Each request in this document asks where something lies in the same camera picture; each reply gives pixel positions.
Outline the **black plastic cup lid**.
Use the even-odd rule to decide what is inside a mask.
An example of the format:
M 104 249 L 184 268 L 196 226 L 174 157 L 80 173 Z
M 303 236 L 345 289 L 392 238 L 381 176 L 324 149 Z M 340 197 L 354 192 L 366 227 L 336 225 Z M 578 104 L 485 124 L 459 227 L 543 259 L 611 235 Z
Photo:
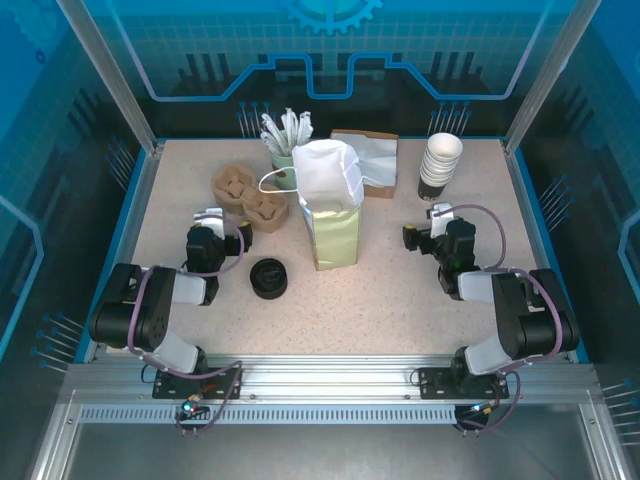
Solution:
M 275 258 L 257 261 L 250 271 L 250 282 L 260 291 L 273 291 L 287 283 L 285 266 Z

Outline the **brown pulp cup carrier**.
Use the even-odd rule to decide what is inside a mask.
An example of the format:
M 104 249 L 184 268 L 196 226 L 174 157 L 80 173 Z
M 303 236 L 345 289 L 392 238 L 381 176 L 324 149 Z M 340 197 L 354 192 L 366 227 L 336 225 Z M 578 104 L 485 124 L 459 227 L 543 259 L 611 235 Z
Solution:
M 211 187 L 218 206 L 235 215 L 256 214 L 268 221 L 288 210 L 282 194 L 262 192 L 254 173 L 240 164 L 219 170 L 212 178 Z

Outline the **printed paper carrier bag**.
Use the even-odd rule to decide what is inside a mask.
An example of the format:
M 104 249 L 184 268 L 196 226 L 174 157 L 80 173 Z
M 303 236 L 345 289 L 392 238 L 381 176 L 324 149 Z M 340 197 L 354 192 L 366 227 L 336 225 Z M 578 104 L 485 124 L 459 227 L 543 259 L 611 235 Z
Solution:
M 337 134 L 297 146 L 291 166 L 264 176 L 269 178 L 280 172 L 295 175 L 296 185 L 279 191 L 297 195 L 318 271 L 357 263 L 365 189 L 379 191 L 391 185 L 387 178 L 364 170 L 361 151 L 353 145 L 354 140 L 364 138 Z

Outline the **pale green paper coffee cup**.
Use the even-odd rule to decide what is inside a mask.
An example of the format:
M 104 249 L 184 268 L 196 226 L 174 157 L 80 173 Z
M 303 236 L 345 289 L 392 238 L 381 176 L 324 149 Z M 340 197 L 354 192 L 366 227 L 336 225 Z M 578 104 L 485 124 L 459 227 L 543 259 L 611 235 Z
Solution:
M 429 137 L 426 152 L 439 164 L 456 164 L 463 152 L 463 144 L 457 136 L 440 132 Z

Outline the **black printed paper cup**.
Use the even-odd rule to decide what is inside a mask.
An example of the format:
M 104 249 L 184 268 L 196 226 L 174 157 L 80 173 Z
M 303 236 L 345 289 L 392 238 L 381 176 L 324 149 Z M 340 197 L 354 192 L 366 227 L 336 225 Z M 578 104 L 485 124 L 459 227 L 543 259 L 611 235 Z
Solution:
M 445 185 L 433 186 L 420 179 L 417 192 L 422 200 L 435 201 L 441 196 L 444 189 Z

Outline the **pale green straw holder cup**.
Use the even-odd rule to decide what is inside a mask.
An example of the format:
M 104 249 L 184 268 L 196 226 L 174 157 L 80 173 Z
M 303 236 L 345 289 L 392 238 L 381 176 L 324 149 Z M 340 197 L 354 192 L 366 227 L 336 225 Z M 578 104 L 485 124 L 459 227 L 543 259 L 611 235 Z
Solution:
M 281 190 L 295 190 L 297 188 L 296 171 L 293 168 L 291 156 L 280 156 L 272 153 L 272 169 L 275 185 Z

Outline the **white napkin stack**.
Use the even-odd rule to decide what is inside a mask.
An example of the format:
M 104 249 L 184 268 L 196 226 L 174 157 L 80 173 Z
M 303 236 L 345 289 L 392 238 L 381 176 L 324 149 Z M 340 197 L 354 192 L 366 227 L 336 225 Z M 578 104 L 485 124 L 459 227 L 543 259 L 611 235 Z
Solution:
M 359 157 L 364 182 L 377 188 L 394 187 L 397 178 L 397 140 L 348 134 L 343 141 Z

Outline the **brown cardboard napkin box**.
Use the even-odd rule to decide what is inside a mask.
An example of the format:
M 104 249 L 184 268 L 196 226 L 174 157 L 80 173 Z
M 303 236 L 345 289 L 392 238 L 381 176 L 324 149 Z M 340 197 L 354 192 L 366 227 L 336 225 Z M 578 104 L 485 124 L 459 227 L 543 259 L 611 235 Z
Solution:
M 391 133 L 382 133 L 382 132 L 374 132 L 374 131 L 365 131 L 365 130 L 349 130 L 349 129 L 334 129 L 330 138 L 333 140 L 343 141 L 343 138 L 348 134 L 354 135 L 364 135 L 370 138 L 381 138 L 381 139 L 396 139 L 397 140 L 397 154 L 398 154 L 398 140 L 399 136 Z M 379 199 L 391 200 L 394 197 L 396 190 L 396 185 L 394 187 L 381 187 L 377 188 L 371 185 L 367 185 L 364 182 L 364 195 L 366 197 L 374 197 Z

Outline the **small LED circuit board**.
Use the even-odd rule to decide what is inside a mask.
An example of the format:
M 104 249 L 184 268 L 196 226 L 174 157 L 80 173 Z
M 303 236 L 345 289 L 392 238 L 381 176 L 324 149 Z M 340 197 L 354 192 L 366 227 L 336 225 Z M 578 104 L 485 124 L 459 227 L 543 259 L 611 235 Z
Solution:
M 500 400 L 486 400 L 474 405 L 458 405 L 455 407 L 455 415 L 458 421 L 467 418 L 476 418 L 482 415 L 490 415 L 493 410 L 500 406 Z
M 176 419 L 180 422 L 197 419 L 209 411 L 206 406 L 201 406 L 202 398 L 198 395 L 188 397 L 177 410 Z

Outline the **grey metal shelf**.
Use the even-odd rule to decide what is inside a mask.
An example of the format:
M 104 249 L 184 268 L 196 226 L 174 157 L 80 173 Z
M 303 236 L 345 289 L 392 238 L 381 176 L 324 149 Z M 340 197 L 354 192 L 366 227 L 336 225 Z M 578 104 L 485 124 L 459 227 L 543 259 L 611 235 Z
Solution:
M 243 425 L 181 436 L 160 425 L 80 426 L 45 480 L 600 480 L 580 422 L 532 409 L 500 432 L 449 426 Z

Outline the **aluminium side rail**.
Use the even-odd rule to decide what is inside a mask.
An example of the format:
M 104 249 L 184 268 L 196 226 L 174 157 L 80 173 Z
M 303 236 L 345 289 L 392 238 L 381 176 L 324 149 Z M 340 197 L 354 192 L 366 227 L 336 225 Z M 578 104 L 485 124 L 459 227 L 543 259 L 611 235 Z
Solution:
M 76 349 L 73 360 L 75 364 L 93 361 L 96 343 L 89 336 L 90 320 L 98 306 L 113 267 L 119 262 L 128 263 L 133 257 L 161 154 L 162 152 L 150 154 L 142 149 L 138 155 L 89 308 L 85 328 Z
M 574 313 L 573 304 L 544 221 L 538 194 L 534 189 L 531 175 L 520 148 L 517 148 L 514 153 L 505 153 L 505 159 L 536 265 L 542 268 L 550 268 L 554 271 L 567 299 L 569 309 Z

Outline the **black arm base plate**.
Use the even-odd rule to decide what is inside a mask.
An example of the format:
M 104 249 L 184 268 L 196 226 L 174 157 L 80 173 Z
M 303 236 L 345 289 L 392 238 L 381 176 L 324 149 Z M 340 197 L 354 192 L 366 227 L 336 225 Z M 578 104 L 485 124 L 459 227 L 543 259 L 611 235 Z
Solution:
M 165 372 L 157 372 L 152 398 L 160 400 L 186 400 L 198 394 L 205 400 L 223 400 L 237 371 L 236 368 L 204 380 L 190 380 Z
M 420 368 L 417 372 L 422 400 L 503 400 L 510 396 L 506 381 L 494 374 L 473 376 L 451 368 Z

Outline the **long aluminium base rail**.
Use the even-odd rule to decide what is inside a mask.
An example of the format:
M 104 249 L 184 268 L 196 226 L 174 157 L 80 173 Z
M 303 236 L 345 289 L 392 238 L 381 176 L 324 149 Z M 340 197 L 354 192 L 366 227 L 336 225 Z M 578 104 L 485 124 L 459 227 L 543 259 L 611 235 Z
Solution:
M 416 404 L 416 370 L 448 367 L 448 355 L 243 355 L 241 404 Z M 62 403 L 149 403 L 151 386 L 141 383 L 133 356 L 108 355 L 72 365 Z M 595 368 L 564 357 L 520 368 L 521 403 L 589 404 L 604 397 Z

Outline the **blue printed enclosure panel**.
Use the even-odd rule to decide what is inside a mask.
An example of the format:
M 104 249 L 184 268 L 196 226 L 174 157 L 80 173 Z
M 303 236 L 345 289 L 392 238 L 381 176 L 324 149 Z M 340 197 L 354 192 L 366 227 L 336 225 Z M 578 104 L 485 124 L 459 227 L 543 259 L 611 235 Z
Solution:
M 84 347 L 142 155 L 57 0 L 0 0 L 0 387 Z
M 600 0 L 519 152 L 577 358 L 640 405 L 640 0 Z
M 559 0 L 85 0 L 153 132 L 247 138 L 262 114 L 333 129 L 505 133 Z

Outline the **aluminium frame post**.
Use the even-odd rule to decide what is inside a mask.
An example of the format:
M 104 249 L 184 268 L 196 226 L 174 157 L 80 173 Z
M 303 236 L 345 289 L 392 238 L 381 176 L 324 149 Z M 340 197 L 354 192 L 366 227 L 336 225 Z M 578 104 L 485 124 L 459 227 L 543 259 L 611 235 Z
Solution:
M 141 147 L 158 152 L 152 126 L 156 101 L 149 93 L 133 44 L 113 0 L 56 0 L 56 3 Z
M 515 153 L 588 26 L 591 17 L 584 14 L 589 13 L 590 1 L 575 0 L 573 8 L 507 131 L 504 150 L 508 156 Z

